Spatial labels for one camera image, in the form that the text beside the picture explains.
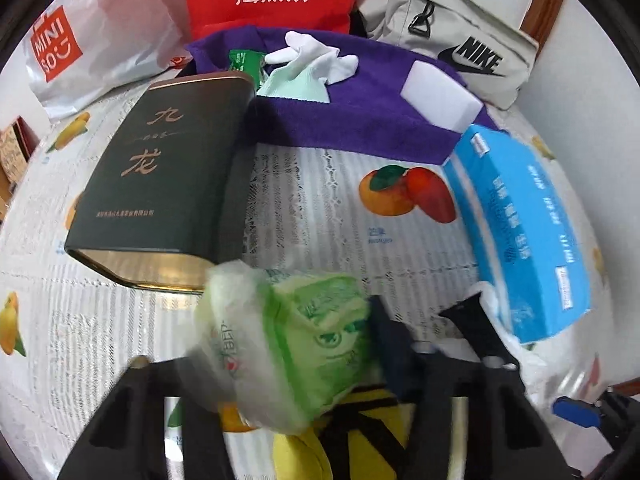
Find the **yellow fruit illustration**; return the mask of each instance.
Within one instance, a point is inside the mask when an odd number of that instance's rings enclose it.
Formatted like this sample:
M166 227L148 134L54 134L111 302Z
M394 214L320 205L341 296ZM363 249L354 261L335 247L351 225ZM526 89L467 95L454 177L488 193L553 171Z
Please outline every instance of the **yellow fruit illustration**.
M64 130L60 132L56 142L47 150L47 153L53 150L61 150L68 143L74 140L77 136L84 134L86 131L86 124L89 122L91 114L89 112L83 112L76 117Z
M18 330L18 295L15 292L9 294L4 309L0 310L0 348L7 355L15 350L26 356Z
M596 266L596 270L602 279L602 284L607 281L607 269L604 267L604 258L602 257L602 253L599 248L593 249L593 263Z
M15 292L11 292L9 293L9 295L6 298L6 301L4 302L4 307L10 307L12 309L14 309L16 312L18 312L18 295Z
M234 402L219 404L218 411L220 412L222 431L226 431L227 433L245 433L255 430L255 428L248 426L244 420L242 420L240 413L238 413L238 407Z
M74 218L76 217L76 208L78 207L78 201L80 200L81 196L82 196L82 193L76 196L76 199L71 204L69 211L66 213L65 228L67 231L71 229L71 223L74 221Z
M372 171L360 182L358 192L362 204L373 214L380 216L400 216L411 212L415 203L409 198L404 178L400 178L392 186L380 190L371 190L371 179L378 172Z
M548 160L556 160L556 156L554 155L554 152L552 152L549 149L549 147L545 144L545 141L542 140L539 136L537 135L533 136L531 139L531 143L538 150L540 155L542 155L545 158L548 158Z

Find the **orange fruit illustration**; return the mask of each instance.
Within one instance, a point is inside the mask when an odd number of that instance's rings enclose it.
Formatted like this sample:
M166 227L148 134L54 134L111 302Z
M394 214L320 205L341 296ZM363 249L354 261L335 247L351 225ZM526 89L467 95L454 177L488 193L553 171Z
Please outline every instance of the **orange fruit illustration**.
M69 211L66 213L65 228L67 231L71 229L71 224L74 221L74 218L76 217L76 208L78 207L78 201L80 200L81 196L82 196L82 193L76 196L76 199L73 201L73 203L69 207Z
M369 211L380 216L400 216L411 212L415 203L409 198L404 178L380 191L372 191L371 179L378 170L372 171L360 181L360 199Z
M441 224L456 219L456 206L447 184L427 168L411 168L404 176L406 189L415 204Z
M26 355L18 330L18 295L15 292L9 293L0 310L0 348L7 355L13 354L14 350Z
M531 143L533 144L533 147L538 150L540 155L542 155L548 160L556 160L556 156L554 155L554 152L552 152L549 149L549 147L545 144L545 141L542 140L542 138L540 138L537 135L533 136L531 138Z
M602 280L602 284L604 285L607 282L607 269L604 266L604 258L602 257L602 252L599 248L593 248L593 264L600 275L600 279Z
M220 412L222 431L227 433L245 433L255 430L255 428L248 426L245 421L242 420L238 412L238 407L234 402L220 403L218 405L218 411Z

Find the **nike logo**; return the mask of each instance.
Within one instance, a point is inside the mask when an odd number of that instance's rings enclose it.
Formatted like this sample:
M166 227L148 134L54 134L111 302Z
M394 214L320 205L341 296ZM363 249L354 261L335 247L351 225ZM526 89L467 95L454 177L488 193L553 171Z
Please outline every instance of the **nike logo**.
M459 63L453 59L453 54L459 54L464 59L476 66ZM476 38L469 37L462 45L446 48L438 54L438 59L455 68L458 72L466 72L469 74L484 74L504 77L502 74L496 74L495 69L502 61L502 56L496 54Z

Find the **mango illustration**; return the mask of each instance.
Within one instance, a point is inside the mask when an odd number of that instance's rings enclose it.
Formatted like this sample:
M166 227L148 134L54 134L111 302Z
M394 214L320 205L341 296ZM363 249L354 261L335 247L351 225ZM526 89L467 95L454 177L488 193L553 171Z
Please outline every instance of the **mango illustration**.
M91 114L89 112L83 112L76 117L67 127L60 132L56 142L47 150L47 153L53 150L61 150L68 143L74 140L77 136L84 134L86 131L86 124L89 122Z
M234 402L220 403L218 412L220 413L222 431L226 433L245 433L255 430L244 421L240 412L238 412L238 406Z
M76 199L71 204L71 207L69 207L69 211L66 213L65 228L67 231L71 229L71 224L74 221L74 218L76 217L76 208L78 207L78 201L80 200L81 196L82 196L82 193L76 196Z
M15 292L9 293L9 295L6 298L6 301L4 302L4 307L5 308L11 307L16 312L18 312L18 295Z
M218 405L220 425L225 433L245 433L255 428L249 426L238 412L238 406L234 402L221 402ZM179 428L182 425L182 403L178 400L174 410L167 421L168 428Z
M366 175L360 182L358 192L360 199L369 211L380 216L400 216L411 212L415 203L409 198L406 190L406 184L402 174L385 189L371 189L371 181L379 171L384 171L390 166L372 171Z
M600 279L602 280L602 284L604 285L607 281L607 269L604 266L604 258L602 257L602 252L600 249L595 247L593 248L593 264L600 275Z
M428 216L441 224L456 219L451 192L436 173L427 168L411 168L404 176L409 198Z
M18 295L15 292L9 294L0 310L0 348L7 355L15 350L26 356L18 330Z
M545 141L542 140L540 136L537 136L537 135L533 136L531 138L531 143L533 144L533 147L538 150L540 155L542 155L545 158L548 158L548 160L556 160L556 156L554 155L554 152L552 152L549 149L549 147L545 144Z

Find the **green snack package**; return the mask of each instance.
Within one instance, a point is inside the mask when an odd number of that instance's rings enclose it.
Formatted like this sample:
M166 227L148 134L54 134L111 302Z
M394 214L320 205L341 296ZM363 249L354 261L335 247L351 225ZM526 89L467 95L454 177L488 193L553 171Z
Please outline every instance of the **green snack package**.
M267 79L264 73L264 52L256 52L255 50L238 50L229 51L229 70L241 70L247 72L255 81L256 89L259 89Z
M352 276L235 261L210 272L194 325L207 373L233 391L247 422L297 434L367 371L368 316Z

